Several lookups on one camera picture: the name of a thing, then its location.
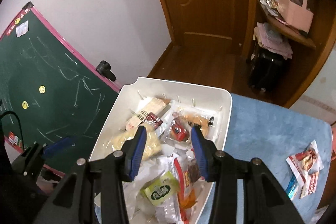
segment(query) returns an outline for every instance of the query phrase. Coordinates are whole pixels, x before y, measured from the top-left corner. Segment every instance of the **baseboard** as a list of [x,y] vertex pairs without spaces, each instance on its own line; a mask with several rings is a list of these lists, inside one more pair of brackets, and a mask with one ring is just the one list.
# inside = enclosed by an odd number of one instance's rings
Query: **baseboard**
[[155,65],[152,68],[152,70],[149,72],[149,74],[148,74],[147,77],[153,78],[153,75],[155,75],[156,71],[160,68],[160,66],[162,65],[164,59],[166,58],[166,56],[168,55],[168,53],[171,51],[171,49],[173,47],[174,47],[174,43],[170,42],[169,45],[167,46],[167,48],[165,49],[165,51],[163,52],[163,54],[160,56],[160,58],[155,63]]

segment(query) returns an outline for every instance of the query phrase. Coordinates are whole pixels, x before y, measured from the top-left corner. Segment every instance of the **blue tablecloth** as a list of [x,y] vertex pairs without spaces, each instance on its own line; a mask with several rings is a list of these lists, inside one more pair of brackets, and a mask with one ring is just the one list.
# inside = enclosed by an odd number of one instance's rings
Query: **blue tablecloth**
[[[309,223],[322,197],[329,172],[332,143],[330,125],[283,107],[231,95],[231,120],[224,150],[240,160],[261,158],[284,189],[293,175],[286,158],[302,152],[310,142],[316,140],[324,164],[316,192],[302,199],[296,195],[293,201],[305,223]],[[241,193],[242,183],[238,188]],[[214,189],[199,219],[200,224],[209,222]],[[237,224],[243,223],[243,211],[243,197],[239,194]]]

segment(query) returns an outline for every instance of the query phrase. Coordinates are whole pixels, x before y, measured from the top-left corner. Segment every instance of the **pink bag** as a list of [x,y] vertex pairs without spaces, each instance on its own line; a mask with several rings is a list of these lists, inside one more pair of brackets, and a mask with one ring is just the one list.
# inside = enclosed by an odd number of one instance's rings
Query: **pink bag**
[[288,25],[308,33],[314,14],[307,10],[307,1],[303,0],[301,7],[290,0],[279,0],[278,11]]

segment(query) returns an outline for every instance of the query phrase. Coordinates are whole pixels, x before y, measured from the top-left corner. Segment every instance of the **chalkboard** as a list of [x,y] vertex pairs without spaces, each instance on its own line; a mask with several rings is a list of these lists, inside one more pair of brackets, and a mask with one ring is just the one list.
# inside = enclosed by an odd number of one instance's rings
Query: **chalkboard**
[[[78,158],[89,157],[118,96],[115,90],[31,3],[0,38],[0,110],[17,113],[25,147],[35,141],[50,146],[66,136],[73,140],[47,160],[54,169],[66,173]],[[2,124],[7,136],[20,136],[15,117],[7,115]]]

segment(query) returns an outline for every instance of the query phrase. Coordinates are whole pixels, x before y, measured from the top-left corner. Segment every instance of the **black cable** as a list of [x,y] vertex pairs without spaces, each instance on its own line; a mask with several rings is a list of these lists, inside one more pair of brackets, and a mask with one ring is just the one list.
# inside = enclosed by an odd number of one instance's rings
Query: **black cable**
[[4,113],[2,113],[2,114],[0,115],[0,120],[1,120],[4,116],[6,116],[6,115],[8,115],[8,114],[12,114],[12,115],[14,115],[15,118],[17,119],[17,122],[18,122],[18,124],[19,124],[19,129],[20,129],[20,135],[21,135],[21,141],[22,141],[22,148],[23,148],[23,150],[25,150],[25,144],[24,144],[24,142],[23,142],[23,134],[22,134],[22,128],[21,128],[21,122],[20,122],[19,116],[18,116],[15,112],[8,110],[8,111],[5,111]]

